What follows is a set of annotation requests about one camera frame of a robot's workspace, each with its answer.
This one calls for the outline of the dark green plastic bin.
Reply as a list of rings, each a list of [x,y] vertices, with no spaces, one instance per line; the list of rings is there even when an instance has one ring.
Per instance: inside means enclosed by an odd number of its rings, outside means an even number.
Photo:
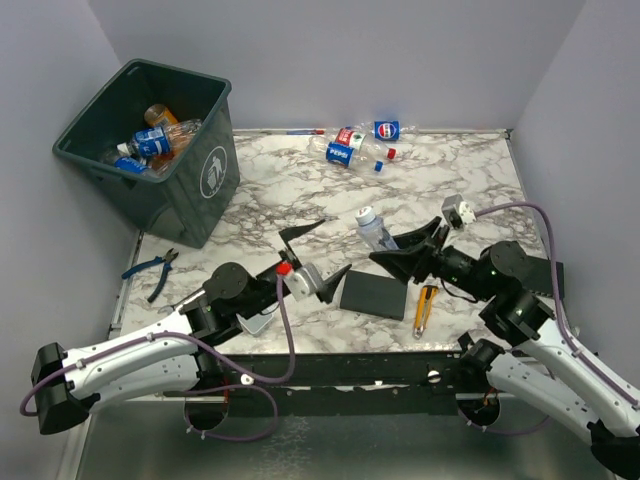
[[[139,230],[200,248],[230,204],[240,172],[229,80],[143,59],[122,67],[52,147]],[[118,169],[102,155],[146,127],[144,112],[165,105],[179,120],[199,119],[195,138],[158,178]]]

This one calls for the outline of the black box right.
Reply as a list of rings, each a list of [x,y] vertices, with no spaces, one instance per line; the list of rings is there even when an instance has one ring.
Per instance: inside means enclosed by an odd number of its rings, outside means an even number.
[[[529,270],[522,280],[528,291],[545,298],[554,297],[551,279],[551,261],[549,259],[527,255]],[[564,299],[564,264],[556,262],[557,284],[560,300]]]

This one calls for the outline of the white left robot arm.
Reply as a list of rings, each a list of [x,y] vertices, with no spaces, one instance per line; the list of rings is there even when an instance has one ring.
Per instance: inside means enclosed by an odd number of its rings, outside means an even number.
[[[36,418],[40,434],[53,435],[120,401],[164,392],[210,394],[220,385],[221,371],[203,359],[206,354],[247,374],[217,346],[240,335],[244,321],[272,306],[283,309],[286,296],[331,303],[350,270],[344,266],[323,278],[291,247],[279,257],[257,275],[237,262],[219,265],[167,316],[131,334],[69,350],[57,342],[40,347],[20,414]]]

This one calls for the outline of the blue label bottle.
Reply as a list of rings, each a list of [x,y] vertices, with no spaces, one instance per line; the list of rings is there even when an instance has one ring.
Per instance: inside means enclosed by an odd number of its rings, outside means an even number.
[[[123,155],[118,150],[105,151],[102,154],[100,161],[129,173],[143,175],[146,177],[156,177],[156,173],[150,167],[133,157]]]
[[[164,155],[171,151],[168,136],[162,127],[138,131],[129,141],[118,144],[116,149],[125,156],[142,158]]]

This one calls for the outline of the yellow utility knife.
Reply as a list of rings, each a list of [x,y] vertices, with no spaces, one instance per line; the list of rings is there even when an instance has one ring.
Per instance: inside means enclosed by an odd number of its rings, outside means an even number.
[[[433,285],[425,285],[421,288],[413,323],[413,337],[420,339],[426,330],[431,315],[433,301],[439,289]]]

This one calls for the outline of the red label bottle at back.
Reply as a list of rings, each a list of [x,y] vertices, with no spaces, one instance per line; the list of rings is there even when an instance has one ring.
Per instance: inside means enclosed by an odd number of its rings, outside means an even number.
[[[396,150],[375,138],[373,134],[344,127],[335,134],[331,133],[331,136],[334,136],[336,143],[348,146],[362,155],[385,160],[394,160],[396,158]]]

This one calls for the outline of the clear crushed water bottle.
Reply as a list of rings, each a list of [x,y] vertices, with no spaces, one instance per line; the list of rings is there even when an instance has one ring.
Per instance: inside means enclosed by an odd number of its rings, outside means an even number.
[[[399,247],[391,236],[383,219],[378,216],[371,206],[366,206],[355,214],[357,232],[362,240],[374,252],[395,251]]]

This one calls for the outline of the big orange bottle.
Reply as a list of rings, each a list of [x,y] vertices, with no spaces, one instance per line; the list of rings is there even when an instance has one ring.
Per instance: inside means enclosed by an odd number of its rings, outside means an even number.
[[[168,138],[169,151],[154,156],[149,166],[157,174],[164,174],[190,144],[201,126],[202,121],[200,119],[192,119],[164,126],[163,130]]]

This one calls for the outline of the small orange juice bottle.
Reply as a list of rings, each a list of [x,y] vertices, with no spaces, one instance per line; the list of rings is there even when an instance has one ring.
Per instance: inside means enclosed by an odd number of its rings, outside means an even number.
[[[175,125],[178,120],[164,104],[153,104],[144,112],[144,120],[151,127]]]

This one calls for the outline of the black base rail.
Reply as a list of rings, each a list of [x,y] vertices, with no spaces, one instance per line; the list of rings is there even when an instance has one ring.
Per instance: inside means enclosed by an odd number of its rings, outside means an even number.
[[[458,351],[299,354],[287,382],[259,392],[240,388],[241,371],[279,376],[287,355],[235,355],[233,366],[197,359],[198,381],[184,399],[240,417],[454,415],[459,401],[481,399],[490,389],[485,372]]]

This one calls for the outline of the black rectangular box centre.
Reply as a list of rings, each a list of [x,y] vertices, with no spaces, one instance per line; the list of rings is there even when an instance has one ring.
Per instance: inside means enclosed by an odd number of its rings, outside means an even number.
[[[351,312],[402,321],[407,291],[407,286],[394,278],[349,271],[339,306]]]

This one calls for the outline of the white grey rectangular case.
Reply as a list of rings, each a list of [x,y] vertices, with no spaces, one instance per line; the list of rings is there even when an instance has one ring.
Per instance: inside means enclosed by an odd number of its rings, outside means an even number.
[[[258,313],[250,318],[238,317],[238,322],[243,331],[251,336],[260,336],[273,320],[272,313]]]

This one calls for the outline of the silver wrench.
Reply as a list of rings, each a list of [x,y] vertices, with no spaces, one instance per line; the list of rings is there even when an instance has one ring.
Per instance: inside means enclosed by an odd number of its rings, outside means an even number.
[[[179,302],[177,302],[175,304],[165,305],[165,306],[161,307],[158,310],[158,314],[159,315],[170,315],[172,312],[174,312],[176,310],[180,310],[184,305],[194,301],[197,298],[198,298],[197,295],[191,295],[191,296],[185,297],[184,299],[182,299],[181,301],[179,301]]]

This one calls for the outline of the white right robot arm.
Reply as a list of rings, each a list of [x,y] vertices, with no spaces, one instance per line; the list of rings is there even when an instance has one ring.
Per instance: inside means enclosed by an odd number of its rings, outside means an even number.
[[[459,367],[461,383],[487,385],[514,395],[549,415],[586,442],[595,459],[616,476],[639,476],[639,390],[587,349],[523,284],[528,257],[515,241],[501,241],[473,258],[445,245],[440,218],[395,237],[396,249],[370,259],[397,280],[434,277],[485,306],[479,316],[492,334],[551,371],[530,370],[492,342],[477,341]]]

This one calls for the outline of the pepsi bottle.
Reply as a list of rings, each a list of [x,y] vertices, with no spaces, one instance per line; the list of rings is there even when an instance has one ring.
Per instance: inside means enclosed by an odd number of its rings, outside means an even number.
[[[328,163],[359,173],[381,173],[384,162],[369,154],[361,154],[354,148],[329,141],[320,136],[311,137],[308,143],[308,151],[319,155]]]
[[[397,120],[377,120],[362,122],[355,125],[357,130],[372,134],[376,139],[383,142],[396,142],[406,135],[419,133],[419,127],[406,124]]]

